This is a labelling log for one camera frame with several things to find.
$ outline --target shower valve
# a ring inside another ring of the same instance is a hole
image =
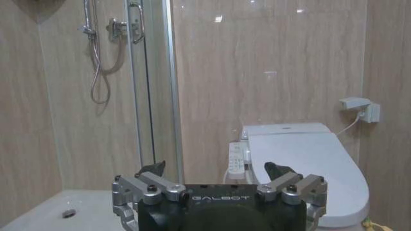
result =
[[[118,22],[116,18],[110,18],[105,29],[109,41],[114,42],[118,36],[126,34],[126,22]]]

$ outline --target white toilet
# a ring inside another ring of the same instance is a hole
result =
[[[274,124],[244,126],[241,142],[244,162],[249,164],[248,180],[266,183],[264,163],[289,166],[306,176],[320,175],[328,182],[327,214],[317,230],[361,231],[368,215],[368,185],[336,135],[325,125]]]

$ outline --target screw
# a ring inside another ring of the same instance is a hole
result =
[[[177,190],[180,187],[181,187],[181,185],[176,184],[176,185],[172,186],[170,189]]]
[[[153,184],[146,186],[146,191],[156,192],[156,186]]]
[[[286,191],[289,191],[292,193],[296,192],[296,186],[293,184],[288,185],[286,186]]]
[[[262,189],[270,190],[272,188],[270,188],[269,185],[264,184],[264,185],[262,185]]]

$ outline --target power cord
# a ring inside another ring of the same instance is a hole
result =
[[[356,116],[352,124],[349,124],[348,127],[345,127],[339,133],[336,133],[336,136],[343,134],[359,122],[359,119],[360,119],[361,116],[364,116],[364,111],[357,112],[357,116]]]

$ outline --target wall tile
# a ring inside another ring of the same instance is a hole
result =
[[[221,181],[242,125],[317,121],[339,131],[355,116],[339,99],[361,95],[365,1],[254,4],[173,1],[186,182]],[[356,129],[341,142],[357,160]]]
[[[364,96],[381,105],[381,122],[361,126],[359,163],[371,219],[392,230],[411,229],[409,10],[408,0],[368,1]]]
[[[66,189],[109,189],[116,174],[138,170],[133,83],[125,40],[108,41],[110,17],[125,19],[121,1],[96,1],[101,62],[104,69],[120,65],[108,75],[110,100],[96,105],[89,98],[93,66],[84,24],[82,1],[46,0],[38,3],[50,114],[62,184]],[[102,81],[96,95],[105,97]]]
[[[61,190],[33,7],[0,6],[0,227]]]

